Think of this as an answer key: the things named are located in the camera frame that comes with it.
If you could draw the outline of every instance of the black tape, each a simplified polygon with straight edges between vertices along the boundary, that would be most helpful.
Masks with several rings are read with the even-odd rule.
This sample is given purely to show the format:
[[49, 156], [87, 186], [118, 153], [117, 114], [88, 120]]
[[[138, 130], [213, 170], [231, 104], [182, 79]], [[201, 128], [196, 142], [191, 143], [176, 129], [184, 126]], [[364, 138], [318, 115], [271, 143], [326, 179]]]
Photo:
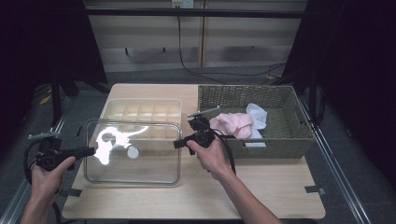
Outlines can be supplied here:
[[81, 189], [61, 189], [61, 192], [59, 195], [67, 197], [67, 196], [74, 196], [74, 197], [79, 197], [81, 194], [82, 190]]
[[319, 195], [326, 194], [324, 188], [319, 188], [318, 186], [307, 186], [305, 187], [306, 193], [318, 193]]

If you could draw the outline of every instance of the finger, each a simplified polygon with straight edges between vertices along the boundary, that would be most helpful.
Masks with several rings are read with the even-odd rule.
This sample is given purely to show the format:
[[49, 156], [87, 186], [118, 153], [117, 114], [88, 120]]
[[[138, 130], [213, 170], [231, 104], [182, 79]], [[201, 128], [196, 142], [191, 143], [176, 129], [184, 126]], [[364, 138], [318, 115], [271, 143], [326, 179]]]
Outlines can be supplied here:
[[200, 152], [202, 152], [202, 151], [204, 150], [203, 147], [201, 147], [200, 145], [198, 145], [198, 143], [196, 143], [196, 142], [193, 141], [193, 140], [188, 141], [188, 142], [187, 142], [187, 146], [188, 146], [189, 148], [191, 148], [191, 149], [192, 149], [194, 152], [196, 152], [196, 153], [200, 153]]
[[52, 172], [55, 173], [56, 175], [61, 175], [64, 173], [64, 171], [69, 168], [73, 163], [76, 161], [75, 157], [69, 157], [61, 164], [59, 164]]

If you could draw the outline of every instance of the pink cloth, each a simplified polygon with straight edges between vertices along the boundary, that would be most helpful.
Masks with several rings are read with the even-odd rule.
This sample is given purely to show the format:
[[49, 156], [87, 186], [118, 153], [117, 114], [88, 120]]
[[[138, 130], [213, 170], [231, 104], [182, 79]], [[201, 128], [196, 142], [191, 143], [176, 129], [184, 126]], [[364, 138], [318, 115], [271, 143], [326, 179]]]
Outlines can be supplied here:
[[235, 138], [248, 138], [251, 135], [251, 125], [253, 123], [249, 114], [219, 114], [209, 121], [210, 128], [220, 130], [226, 135], [233, 135]]

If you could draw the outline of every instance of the black handheld controller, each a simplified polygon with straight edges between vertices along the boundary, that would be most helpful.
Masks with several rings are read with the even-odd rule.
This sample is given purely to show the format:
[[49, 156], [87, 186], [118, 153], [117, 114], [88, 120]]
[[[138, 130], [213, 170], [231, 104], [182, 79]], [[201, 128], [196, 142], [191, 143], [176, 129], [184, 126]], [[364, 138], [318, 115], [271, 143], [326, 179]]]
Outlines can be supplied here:
[[[76, 157], [76, 160], [79, 160], [93, 154], [95, 154], [95, 149], [93, 147], [78, 147], [67, 150], [49, 149], [48, 152], [39, 153], [35, 156], [35, 164], [43, 167], [48, 171], [51, 171], [69, 157]], [[72, 166], [67, 168], [67, 170], [71, 171], [74, 170], [74, 168], [75, 165], [73, 164]]]
[[[73, 149], [59, 149], [62, 140], [59, 138], [47, 137], [42, 139], [40, 144], [40, 152], [35, 156], [35, 164], [43, 167], [47, 171], [52, 171], [61, 162], [69, 157], [76, 157], [79, 160], [95, 154], [93, 147], [77, 147]], [[67, 170], [74, 170], [73, 164]]]
[[[196, 133], [175, 141], [175, 148], [188, 147], [187, 142], [190, 140], [194, 140], [201, 147], [209, 147], [213, 140], [215, 140], [215, 135], [213, 131], [210, 130], [210, 123], [206, 118], [196, 117], [189, 120], [189, 124]], [[192, 151], [191, 148], [189, 148], [189, 151], [190, 155], [195, 155], [195, 152]]]

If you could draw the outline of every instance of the black curtain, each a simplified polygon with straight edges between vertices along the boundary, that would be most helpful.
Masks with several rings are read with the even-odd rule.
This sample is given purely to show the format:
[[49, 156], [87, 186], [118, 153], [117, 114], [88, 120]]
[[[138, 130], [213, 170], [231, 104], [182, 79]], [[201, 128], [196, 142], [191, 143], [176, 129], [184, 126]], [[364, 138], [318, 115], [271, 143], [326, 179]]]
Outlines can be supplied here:
[[396, 5], [311, 0], [284, 77], [299, 93], [315, 75], [367, 157], [396, 188]]
[[106, 83], [88, 16], [51, 13], [56, 7], [84, 6], [82, 0], [1, 4], [1, 152], [18, 135], [35, 88], [51, 83], [55, 69], [72, 80]]

